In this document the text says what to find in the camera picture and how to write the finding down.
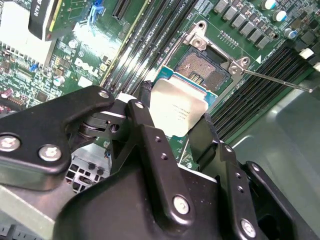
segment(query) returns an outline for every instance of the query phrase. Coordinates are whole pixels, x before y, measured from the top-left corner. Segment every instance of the chip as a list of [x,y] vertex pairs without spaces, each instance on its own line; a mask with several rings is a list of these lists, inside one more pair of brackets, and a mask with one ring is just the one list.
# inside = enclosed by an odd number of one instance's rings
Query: chip
[[39,102],[46,102],[48,99],[48,95],[43,93],[42,91],[38,91],[38,94],[35,97],[36,100],[38,100]]

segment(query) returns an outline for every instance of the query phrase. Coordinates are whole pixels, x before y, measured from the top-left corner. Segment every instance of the label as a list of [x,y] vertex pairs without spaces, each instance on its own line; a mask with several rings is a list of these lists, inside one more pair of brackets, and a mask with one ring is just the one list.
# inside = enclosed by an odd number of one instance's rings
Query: label
[[94,70],[93,66],[90,66],[88,63],[83,62],[80,58],[76,58],[74,61],[74,64],[80,68],[83,68],[83,70],[88,71],[88,73],[90,73],[91,75],[95,76],[96,78],[98,78],[98,69]]

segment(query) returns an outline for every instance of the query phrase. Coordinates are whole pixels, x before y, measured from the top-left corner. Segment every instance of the pcie slot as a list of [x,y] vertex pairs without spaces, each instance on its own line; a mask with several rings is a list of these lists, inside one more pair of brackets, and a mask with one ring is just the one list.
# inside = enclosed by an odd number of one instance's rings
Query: pcie slot
[[121,20],[124,17],[130,2],[131,0],[118,0],[118,3],[113,10],[112,17],[118,21]]

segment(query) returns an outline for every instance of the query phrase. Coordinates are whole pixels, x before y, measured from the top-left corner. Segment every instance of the metal lever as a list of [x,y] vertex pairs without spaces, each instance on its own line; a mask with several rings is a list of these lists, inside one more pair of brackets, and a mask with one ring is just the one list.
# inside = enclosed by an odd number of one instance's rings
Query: metal lever
[[267,80],[270,80],[270,81],[273,81],[273,82],[276,82],[276,83],[279,83],[279,84],[282,84],[282,85],[285,85],[285,86],[288,86],[288,87],[291,87],[291,88],[294,88],[294,89],[299,89],[299,90],[302,90],[302,91],[305,91],[305,92],[308,92],[308,93],[312,93],[318,87],[318,86],[316,86],[314,88],[309,88],[309,87],[299,86],[297,84],[293,84],[293,83],[290,83],[290,82],[287,82],[287,81],[283,81],[281,79],[274,78],[272,76],[267,76],[267,75],[264,75],[264,74],[260,74],[260,73],[254,72],[254,71],[249,71],[247,69],[242,69],[242,71],[244,73],[246,73],[246,74],[250,74],[250,75],[253,75],[253,76],[256,76],[256,77],[259,77],[259,78],[267,79]]

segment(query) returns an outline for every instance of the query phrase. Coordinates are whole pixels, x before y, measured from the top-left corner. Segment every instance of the black plastic arm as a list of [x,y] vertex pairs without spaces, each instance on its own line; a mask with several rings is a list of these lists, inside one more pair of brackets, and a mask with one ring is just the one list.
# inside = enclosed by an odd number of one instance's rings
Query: black plastic arm
[[[0,119],[0,137],[16,139],[18,148],[9,151],[6,141],[0,141],[0,184],[32,190],[51,190],[65,177],[71,163],[68,141],[78,134],[83,120],[94,112],[108,110],[114,97],[98,86],[89,86],[49,102]],[[90,142],[83,139],[78,147]],[[48,155],[60,151],[57,160],[40,157],[40,149],[52,146]]]

